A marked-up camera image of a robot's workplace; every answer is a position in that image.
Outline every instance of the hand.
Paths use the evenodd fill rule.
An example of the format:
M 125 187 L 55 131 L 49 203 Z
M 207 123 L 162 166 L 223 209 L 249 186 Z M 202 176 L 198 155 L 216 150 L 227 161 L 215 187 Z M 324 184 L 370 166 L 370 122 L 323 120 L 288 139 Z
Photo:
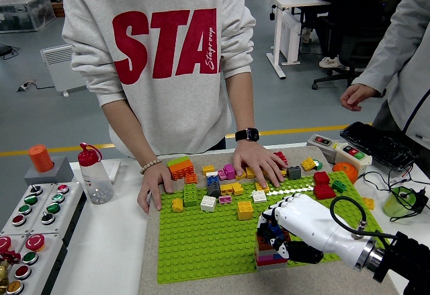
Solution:
M 269 152 L 257 142 L 250 142 L 248 140 L 237 142 L 237 147 L 233 155 L 233 167 L 237 175 L 243 172 L 242 163 L 246 163 L 254 170 L 258 182 L 263 187 L 267 187 L 263 171 L 266 172 L 270 181 L 276 187 L 280 186 L 279 181 L 284 181 L 284 177 L 277 165 L 286 167 L 286 164 L 278 156 Z
M 353 112 L 360 112 L 361 106 L 358 104 L 367 98 L 375 97 L 379 92 L 369 87 L 368 85 L 363 85 L 358 83 L 356 85 L 351 85 L 341 96 L 341 105 L 348 110 Z
M 142 187 L 140 188 L 139 195 L 137 196 L 137 203 L 149 214 L 149 204 L 147 202 L 149 192 L 152 192 L 155 207 L 161 210 L 161 198 L 159 185 L 164 184 L 164 190 L 167 193 L 173 193 L 173 183 L 171 179 L 170 170 L 162 163 L 149 167 L 142 180 Z

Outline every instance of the beaded bracelet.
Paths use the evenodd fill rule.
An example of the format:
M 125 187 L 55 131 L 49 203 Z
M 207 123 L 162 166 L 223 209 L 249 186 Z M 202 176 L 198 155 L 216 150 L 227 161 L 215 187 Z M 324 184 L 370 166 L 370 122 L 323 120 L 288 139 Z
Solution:
M 155 165 L 155 164 L 161 163 L 161 162 L 162 162 L 162 160 L 160 160 L 160 159 L 156 159 L 155 161 L 149 162 L 149 163 L 148 163 L 148 164 L 146 164 L 144 167 L 142 167 L 142 169 L 140 170 L 140 174 L 142 174 L 142 175 L 143 175 L 143 173 L 145 173 L 145 171 L 146 171 L 149 167 L 151 167 L 151 166 L 153 166 L 153 165 Z

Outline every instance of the plastic water bottle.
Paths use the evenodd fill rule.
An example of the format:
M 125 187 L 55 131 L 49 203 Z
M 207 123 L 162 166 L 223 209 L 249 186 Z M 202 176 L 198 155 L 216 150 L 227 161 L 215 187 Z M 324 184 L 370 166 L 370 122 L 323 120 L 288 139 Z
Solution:
M 114 196 L 114 187 L 101 163 L 102 155 L 92 145 L 82 142 L 80 146 L 83 151 L 79 153 L 78 161 L 89 199 L 94 204 L 106 203 Z

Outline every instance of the yellow lego brick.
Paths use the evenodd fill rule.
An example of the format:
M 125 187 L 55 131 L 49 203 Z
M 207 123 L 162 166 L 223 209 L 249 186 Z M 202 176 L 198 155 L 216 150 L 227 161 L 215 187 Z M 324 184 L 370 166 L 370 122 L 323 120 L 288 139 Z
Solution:
M 250 201 L 237 202 L 237 215 L 239 220 L 250 220 L 253 218 L 254 209 Z
M 241 176 L 238 176 L 236 174 L 236 181 L 240 181 L 241 179 L 246 179 L 247 178 L 247 172 L 243 171 Z
M 307 159 L 305 159 L 302 162 L 302 166 L 303 166 L 303 169 L 305 171 L 310 171 L 311 169 L 313 169 L 314 167 L 316 167 L 315 162 L 312 159 L 312 157 L 308 157 Z
M 221 195 L 226 196 L 227 194 L 233 193 L 233 186 L 231 184 L 220 185 Z
M 215 167 L 213 165 L 203 166 L 203 175 L 209 172 L 215 172 Z
M 233 194 L 234 195 L 239 196 L 239 195 L 243 194 L 242 184 L 234 182 L 234 183 L 231 183 L 231 186 L 233 188 Z
M 255 182 L 255 187 L 257 188 L 257 191 L 264 191 L 264 193 L 268 194 L 270 192 L 269 187 L 262 187 L 259 182 Z
M 247 172 L 247 179 L 254 179 L 255 178 L 255 173 L 254 170 L 250 167 L 247 167 L 245 169 L 245 171 Z
M 375 208 L 374 199 L 363 198 L 364 204 L 369 208 L 369 210 L 373 210 Z
M 172 200 L 172 209 L 174 212 L 182 212 L 183 202 L 182 199 L 176 198 Z

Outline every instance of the white table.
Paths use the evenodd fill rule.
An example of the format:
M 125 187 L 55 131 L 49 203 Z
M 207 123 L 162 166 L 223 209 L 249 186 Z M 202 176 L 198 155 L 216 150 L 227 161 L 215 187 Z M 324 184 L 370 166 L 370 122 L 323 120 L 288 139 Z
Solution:
M 267 53 L 266 56 L 269 59 L 272 67 L 275 69 L 278 77 L 280 79 L 285 79 L 285 73 L 281 70 L 279 66 L 280 61 L 280 44 L 281 44 L 281 12 L 284 9 L 294 8 L 294 7 L 306 7 L 306 6 L 319 6 L 319 5 L 329 5 L 328 1 L 323 0 L 275 0 L 276 1 L 276 12 L 275 12 L 275 42 L 273 45 L 273 53 Z M 282 63 L 282 65 L 290 65 L 292 61 L 287 63 Z
M 304 145 L 304 143 L 287 144 L 267 148 L 278 150 Z M 213 151 L 208 154 L 231 152 L 233 150 Z M 78 163 L 71 165 L 75 178 L 82 182 Z M 374 166 L 368 169 L 381 171 Z M 100 206 L 87 200 L 52 294 L 138 294 L 147 220 L 146 214 L 136 203 L 142 181 L 139 171 L 140 167 L 135 160 L 121 159 L 120 172 L 114 184 L 116 191 L 114 198 Z M 415 180 L 428 181 L 418 168 L 414 168 L 412 176 Z M 373 178 L 375 183 L 381 182 L 378 176 L 375 175 Z M 363 179 L 355 186 L 362 196 L 375 200 L 376 209 L 372 213 L 385 233 L 395 234 L 399 230 L 410 238 L 430 246 L 430 210 L 425 209 L 414 218 L 392 223 L 381 211 L 381 205 L 388 194 L 377 192 L 374 187 L 364 183 Z M 397 290 L 402 294 L 407 281 L 392 271 L 389 274 Z

